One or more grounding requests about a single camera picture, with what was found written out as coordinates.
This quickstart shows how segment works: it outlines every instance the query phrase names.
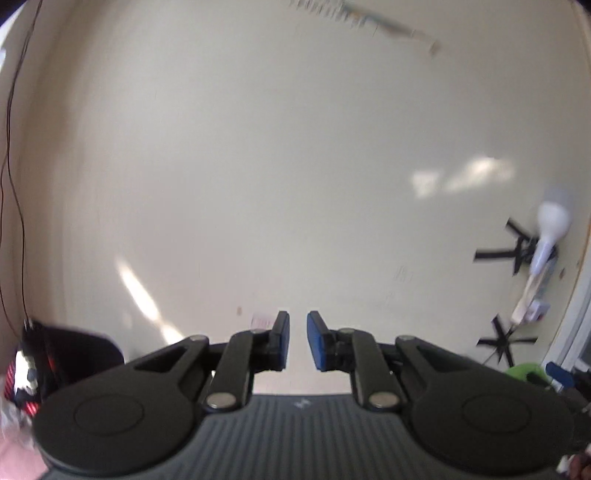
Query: pink fabric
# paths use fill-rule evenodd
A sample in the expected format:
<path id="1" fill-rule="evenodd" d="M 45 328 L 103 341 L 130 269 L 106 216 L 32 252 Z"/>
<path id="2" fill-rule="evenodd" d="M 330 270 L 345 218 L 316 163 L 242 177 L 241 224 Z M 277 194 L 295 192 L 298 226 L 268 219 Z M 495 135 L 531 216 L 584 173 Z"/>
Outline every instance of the pink fabric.
<path id="1" fill-rule="evenodd" d="M 35 480 L 46 470 L 39 453 L 0 436 L 0 480 Z"/>

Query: blue object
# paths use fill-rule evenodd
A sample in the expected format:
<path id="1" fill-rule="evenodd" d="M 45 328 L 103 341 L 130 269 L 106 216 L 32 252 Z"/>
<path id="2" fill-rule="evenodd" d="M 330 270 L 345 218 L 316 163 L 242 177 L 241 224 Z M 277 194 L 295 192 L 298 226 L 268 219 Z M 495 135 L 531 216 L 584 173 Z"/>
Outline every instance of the blue object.
<path id="1" fill-rule="evenodd" d="M 564 388 L 574 388 L 574 378 L 572 374 L 564 368 L 559 367 L 554 362 L 548 362 L 546 364 L 546 373 L 558 383 L 561 383 Z"/>
<path id="2" fill-rule="evenodd" d="M 322 338 L 320 326 L 314 321 L 312 312 L 307 317 L 307 331 L 308 331 L 308 343 L 310 344 L 310 350 L 312 351 L 312 357 L 314 358 L 314 364 L 316 368 L 321 372 L 326 371 L 326 345 Z"/>

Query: blue gripper pad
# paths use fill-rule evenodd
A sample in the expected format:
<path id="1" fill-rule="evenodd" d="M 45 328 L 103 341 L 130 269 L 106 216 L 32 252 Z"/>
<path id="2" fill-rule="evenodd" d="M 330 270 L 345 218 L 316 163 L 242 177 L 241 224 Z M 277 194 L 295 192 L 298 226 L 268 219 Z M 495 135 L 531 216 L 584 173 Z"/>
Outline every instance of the blue gripper pad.
<path id="1" fill-rule="evenodd" d="M 331 338 L 330 330 L 326 327 L 324 320 L 318 312 L 310 312 L 307 318 L 308 343 L 314 358 L 316 368 L 321 372 L 326 372 L 326 350 L 327 338 Z"/>

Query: electrical wire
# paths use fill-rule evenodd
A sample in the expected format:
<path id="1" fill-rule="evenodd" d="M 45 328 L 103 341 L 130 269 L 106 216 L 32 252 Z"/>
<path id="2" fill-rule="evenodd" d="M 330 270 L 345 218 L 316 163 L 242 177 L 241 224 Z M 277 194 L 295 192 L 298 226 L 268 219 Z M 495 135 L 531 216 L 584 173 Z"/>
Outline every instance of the electrical wire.
<path id="1" fill-rule="evenodd" d="M 10 140 L 11 140 L 11 121 L 12 121 L 12 101 L 14 100 L 14 92 L 17 86 L 18 76 L 21 73 L 22 64 L 25 60 L 25 56 L 27 55 L 27 50 L 29 48 L 29 42 L 31 41 L 31 37 L 33 36 L 33 32 L 35 30 L 35 25 L 37 23 L 37 18 L 39 17 L 39 12 L 41 11 L 41 7 L 43 6 L 44 0 L 39 0 L 37 4 L 37 9 L 35 10 L 35 15 L 33 17 L 33 21 L 29 26 L 27 34 L 25 36 L 25 40 L 22 45 L 21 55 L 18 59 L 18 63 L 16 69 L 14 71 L 14 76 L 12 77 L 12 83 L 10 87 L 10 91 L 8 93 L 8 102 L 6 108 L 6 155 L 4 157 L 4 161 L 2 162 L 2 168 L 0 169 L 0 246 L 2 244 L 2 220 L 4 215 L 4 171 L 8 172 L 8 180 L 10 182 L 12 195 L 14 196 L 14 201 L 17 205 L 18 216 L 20 217 L 21 221 L 21 236 L 22 236 L 22 245 L 21 245 L 21 298 L 22 298 L 22 308 L 25 313 L 25 325 L 27 324 L 28 320 L 28 312 L 27 312 L 27 302 L 25 301 L 25 220 L 22 215 L 22 208 L 21 203 L 18 200 L 17 189 L 15 187 L 14 181 L 12 179 L 12 171 L 10 169 Z M 14 326 L 12 325 L 6 311 L 6 307 L 4 304 L 4 297 L 2 295 L 2 289 L 0 288 L 0 302 L 2 303 L 2 309 L 4 311 L 4 315 L 6 316 L 6 321 L 10 325 L 12 332 L 17 335 Z"/>

